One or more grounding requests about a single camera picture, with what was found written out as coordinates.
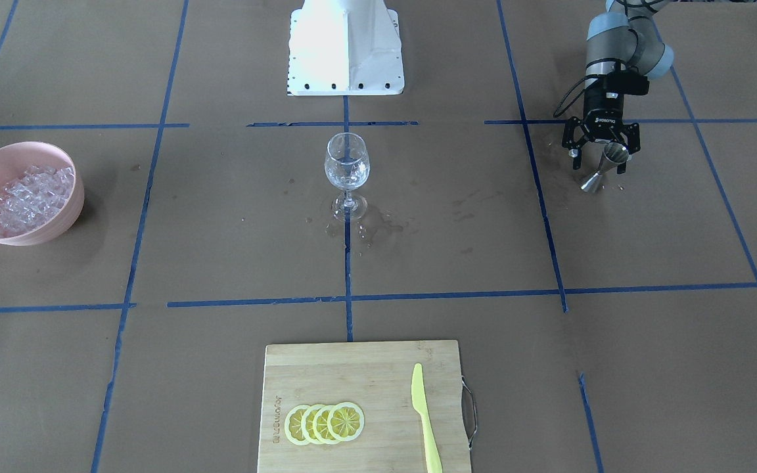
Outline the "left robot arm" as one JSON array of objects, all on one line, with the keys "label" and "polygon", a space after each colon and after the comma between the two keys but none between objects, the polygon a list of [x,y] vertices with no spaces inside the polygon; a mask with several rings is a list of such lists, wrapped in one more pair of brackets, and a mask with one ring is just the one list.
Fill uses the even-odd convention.
[{"label": "left robot arm", "polygon": [[[585,75],[561,99],[555,117],[578,99],[581,116],[568,119],[562,147],[580,169],[582,149],[588,143],[619,146],[626,155],[615,164],[625,173],[630,156],[641,149],[640,125],[624,120],[625,96],[648,94],[652,80],[664,77],[675,60],[675,51],[654,28],[654,15],[667,1],[607,1],[604,12],[591,19],[586,36]],[[567,98],[578,91],[572,102]]]}]

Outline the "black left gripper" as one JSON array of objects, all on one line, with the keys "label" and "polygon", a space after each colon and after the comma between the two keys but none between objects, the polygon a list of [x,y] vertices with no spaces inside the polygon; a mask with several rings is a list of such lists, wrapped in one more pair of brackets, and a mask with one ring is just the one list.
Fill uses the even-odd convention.
[{"label": "black left gripper", "polygon": [[[620,143],[627,150],[627,158],[616,167],[616,174],[627,171],[627,163],[641,150],[641,125],[623,124],[622,78],[609,73],[595,78],[583,95],[583,118],[571,117],[564,125],[562,147],[568,151],[572,169],[580,170],[582,148],[586,143]],[[583,131],[576,138],[577,131]]]}]

